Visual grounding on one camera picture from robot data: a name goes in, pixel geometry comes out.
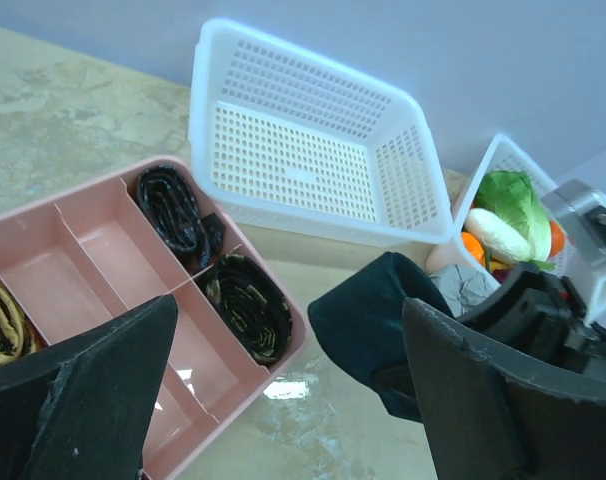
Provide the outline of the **rolled black tie front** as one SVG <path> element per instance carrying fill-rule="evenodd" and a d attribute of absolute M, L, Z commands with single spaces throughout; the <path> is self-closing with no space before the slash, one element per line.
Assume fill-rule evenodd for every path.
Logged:
<path fill-rule="evenodd" d="M 292 340 L 292 312 L 281 289 L 254 260 L 226 254 L 198 285 L 257 364 L 269 367 L 282 359 Z"/>

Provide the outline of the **white empty basket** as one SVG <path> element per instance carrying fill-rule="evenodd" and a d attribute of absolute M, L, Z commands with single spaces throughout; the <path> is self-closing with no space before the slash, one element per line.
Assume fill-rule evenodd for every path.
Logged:
<path fill-rule="evenodd" d="M 237 222 L 375 247 L 452 234 L 411 96 L 240 23 L 201 29 L 188 139 L 197 184 Z"/>

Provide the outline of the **pink divided tray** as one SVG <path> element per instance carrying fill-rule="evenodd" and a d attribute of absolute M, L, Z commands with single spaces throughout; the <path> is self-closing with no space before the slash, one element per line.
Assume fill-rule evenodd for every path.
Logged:
<path fill-rule="evenodd" d="M 0 282 L 48 343 L 87 331 L 156 296 L 172 294 L 178 325 L 143 448 L 146 476 L 174 479 L 305 348 L 305 315 L 273 365 L 258 364 L 209 303 L 135 201 L 145 170 L 188 166 L 151 157 L 0 215 Z"/>

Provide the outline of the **orange fruit left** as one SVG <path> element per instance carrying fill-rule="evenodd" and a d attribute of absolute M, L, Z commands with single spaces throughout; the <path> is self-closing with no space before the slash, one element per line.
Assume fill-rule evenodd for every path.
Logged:
<path fill-rule="evenodd" d="M 481 242 L 472 234 L 467 231 L 461 232 L 462 243 L 467 252 L 476 260 L 482 267 L 485 263 L 485 249 Z"/>

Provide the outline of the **white radish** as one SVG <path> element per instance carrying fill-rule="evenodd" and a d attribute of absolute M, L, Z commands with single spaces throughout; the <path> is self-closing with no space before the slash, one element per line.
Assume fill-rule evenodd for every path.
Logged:
<path fill-rule="evenodd" d="M 517 264 L 531 258 L 528 241 L 491 211 L 482 208 L 471 209 L 464 225 L 498 261 Z"/>

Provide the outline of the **rolled yellow tie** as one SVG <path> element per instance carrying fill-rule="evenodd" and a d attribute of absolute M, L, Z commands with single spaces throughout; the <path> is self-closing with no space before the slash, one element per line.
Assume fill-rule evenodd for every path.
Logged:
<path fill-rule="evenodd" d="M 46 344 L 24 310 L 0 284 L 0 366 L 45 347 Z"/>

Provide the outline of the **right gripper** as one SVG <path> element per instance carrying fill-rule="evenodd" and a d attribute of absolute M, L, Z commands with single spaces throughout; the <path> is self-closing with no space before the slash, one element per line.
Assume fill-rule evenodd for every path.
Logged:
<path fill-rule="evenodd" d="M 585 325 L 586 315 L 569 277 L 521 263 L 499 289 L 457 321 L 556 367 L 606 375 L 606 329 Z"/>

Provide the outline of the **rolled black tie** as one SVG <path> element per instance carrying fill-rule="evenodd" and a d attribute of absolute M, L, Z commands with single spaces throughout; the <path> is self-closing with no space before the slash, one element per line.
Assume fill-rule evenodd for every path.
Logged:
<path fill-rule="evenodd" d="M 170 165 L 145 170 L 136 182 L 136 203 L 164 244 L 190 274 L 221 254 L 226 225 L 201 213 L 196 195 Z"/>
<path fill-rule="evenodd" d="M 198 285 L 257 364 L 269 367 L 282 359 L 292 340 L 292 312 L 281 289 L 254 260 L 226 254 Z"/>

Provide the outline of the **orange fruit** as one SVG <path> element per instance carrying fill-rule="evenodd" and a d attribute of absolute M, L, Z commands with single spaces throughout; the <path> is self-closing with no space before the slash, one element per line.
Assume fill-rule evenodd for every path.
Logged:
<path fill-rule="evenodd" d="M 485 263 L 485 249 L 481 242 L 472 234 L 467 231 L 461 232 L 462 243 L 467 252 L 476 260 L 482 267 Z"/>
<path fill-rule="evenodd" d="M 555 221 L 550 221 L 551 230 L 551 250 L 549 257 L 553 258 L 563 251 L 566 243 L 566 236 L 563 229 Z"/>

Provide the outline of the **rolled black tie back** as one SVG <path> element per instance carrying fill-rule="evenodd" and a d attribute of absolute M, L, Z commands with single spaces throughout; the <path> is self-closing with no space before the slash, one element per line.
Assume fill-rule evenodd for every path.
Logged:
<path fill-rule="evenodd" d="M 145 170 L 136 182 L 136 203 L 164 244 L 190 274 L 221 254 L 226 225 L 201 213 L 196 195 L 170 165 Z"/>

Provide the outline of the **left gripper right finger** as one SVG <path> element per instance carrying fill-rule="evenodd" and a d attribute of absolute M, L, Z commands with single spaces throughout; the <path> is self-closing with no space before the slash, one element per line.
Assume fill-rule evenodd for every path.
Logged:
<path fill-rule="evenodd" d="M 606 360 L 579 374 L 418 299 L 403 332 L 440 479 L 606 479 Z"/>

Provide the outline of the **white vegetable basket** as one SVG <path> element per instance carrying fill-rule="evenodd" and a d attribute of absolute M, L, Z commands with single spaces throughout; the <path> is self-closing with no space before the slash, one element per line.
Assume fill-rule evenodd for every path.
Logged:
<path fill-rule="evenodd" d="M 452 207 L 452 238 L 433 248 L 426 271 L 470 267 L 491 290 L 521 262 L 565 276 L 573 246 L 542 204 L 556 188 L 511 139 L 496 135 Z"/>

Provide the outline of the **green lettuce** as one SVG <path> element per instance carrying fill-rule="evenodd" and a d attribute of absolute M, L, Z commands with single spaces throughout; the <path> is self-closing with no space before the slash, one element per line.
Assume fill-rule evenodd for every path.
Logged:
<path fill-rule="evenodd" d="M 487 173 L 479 185 L 475 205 L 496 214 L 528 241 L 529 261 L 548 261 L 550 220 L 526 172 L 495 170 Z"/>

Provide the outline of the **orange fruit right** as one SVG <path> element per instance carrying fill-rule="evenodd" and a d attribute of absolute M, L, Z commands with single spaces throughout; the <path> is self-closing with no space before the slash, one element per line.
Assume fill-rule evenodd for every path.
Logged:
<path fill-rule="evenodd" d="M 549 257 L 553 258 L 563 251 L 566 243 L 566 236 L 563 229 L 555 221 L 550 221 L 551 230 L 551 250 Z"/>

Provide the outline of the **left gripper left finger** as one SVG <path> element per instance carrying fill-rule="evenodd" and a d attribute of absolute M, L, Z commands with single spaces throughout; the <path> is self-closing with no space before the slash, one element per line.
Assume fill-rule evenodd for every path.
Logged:
<path fill-rule="evenodd" d="M 0 367 L 0 479 L 138 479 L 172 295 Z"/>

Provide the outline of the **dark green tie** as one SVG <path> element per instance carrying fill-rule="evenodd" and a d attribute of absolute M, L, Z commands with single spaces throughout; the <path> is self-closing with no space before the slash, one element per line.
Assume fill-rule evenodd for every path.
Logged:
<path fill-rule="evenodd" d="M 311 302 L 307 313 L 319 345 L 338 368 L 375 392 L 389 415 L 421 422 L 403 336 L 407 298 L 453 315 L 422 268 L 396 252 L 382 254 Z"/>

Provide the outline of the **grey cylinder roll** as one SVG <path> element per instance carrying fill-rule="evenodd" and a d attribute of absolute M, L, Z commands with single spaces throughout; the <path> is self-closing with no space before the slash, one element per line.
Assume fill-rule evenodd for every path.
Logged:
<path fill-rule="evenodd" d="M 452 311 L 460 317 L 487 300 L 497 289 L 480 271 L 467 266 L 450 264 L 429 274 Z"/>

